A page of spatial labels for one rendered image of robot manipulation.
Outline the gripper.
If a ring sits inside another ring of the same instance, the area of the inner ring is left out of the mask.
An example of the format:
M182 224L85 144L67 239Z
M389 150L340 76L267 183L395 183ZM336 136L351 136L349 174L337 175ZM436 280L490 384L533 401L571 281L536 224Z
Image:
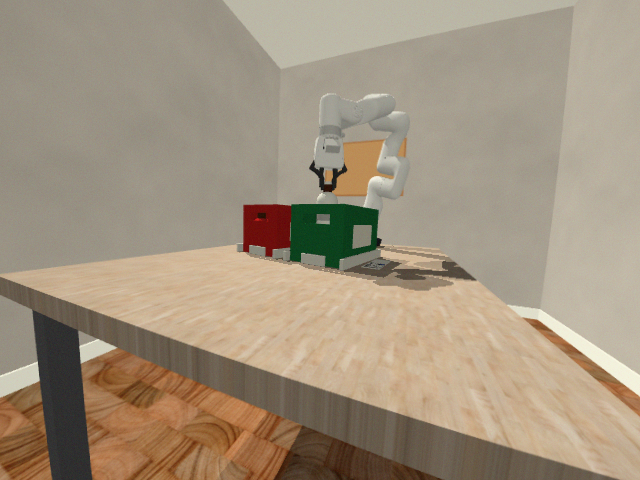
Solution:
M340 147L339 153L325 153L325 149L323 149L325 137L339 139L340 143L342 144ZM315 172L315 174L319 177L319 187L321 187L321 190L324 189L324 176L323 176L324 170L333 171L334 177L332 177L331 182L332 182L332 191L334 191L337 185L337 178L341 174L347 172L347 168L344 163L343 140L341 139L340 136L335 134L323 134L319 136L316 139L316 143L315 143L314 156L315 155L316 157L314 157L314 160L311 166L309 167L309 169ZM324 167L331 167L331 168L324 168Z

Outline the red plastic bottle crate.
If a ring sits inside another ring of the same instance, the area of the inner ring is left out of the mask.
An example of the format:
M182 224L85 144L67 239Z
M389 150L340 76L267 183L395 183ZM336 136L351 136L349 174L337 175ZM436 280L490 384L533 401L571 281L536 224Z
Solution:
M289 248L291 241L291 206L244 205L243 251L249 245L266 247L265 256L272 257L273 249ZM266 213L268 221L255 221L258 213Z

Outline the grey pick list card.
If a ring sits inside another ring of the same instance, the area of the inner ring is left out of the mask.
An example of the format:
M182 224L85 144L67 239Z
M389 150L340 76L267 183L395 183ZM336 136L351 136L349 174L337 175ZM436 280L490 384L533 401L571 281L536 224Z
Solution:
M381 269L382 267L384 267L386 264L388 264L390 261L388 260L379 260L379 259L375 259L361 267L364 268L371 268L371 269Z

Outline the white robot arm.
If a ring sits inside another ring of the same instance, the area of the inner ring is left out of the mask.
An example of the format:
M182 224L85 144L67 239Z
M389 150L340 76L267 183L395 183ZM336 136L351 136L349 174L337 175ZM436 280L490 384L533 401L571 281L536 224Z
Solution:
M364 203L366 208L379 210L379 220L382 197L398 199L408 176L410 162L406 157L398 156L398 153L408 133L410 118L406 113L393 112L396 102L389 94L370 94L364 98L356 103L336 94L324 95L320 100L319 136L335 134L342 138L345 137L342 129L367 122L375 131L392 132L383 142L377 171L394 176L394 179L381 176L371 178Z

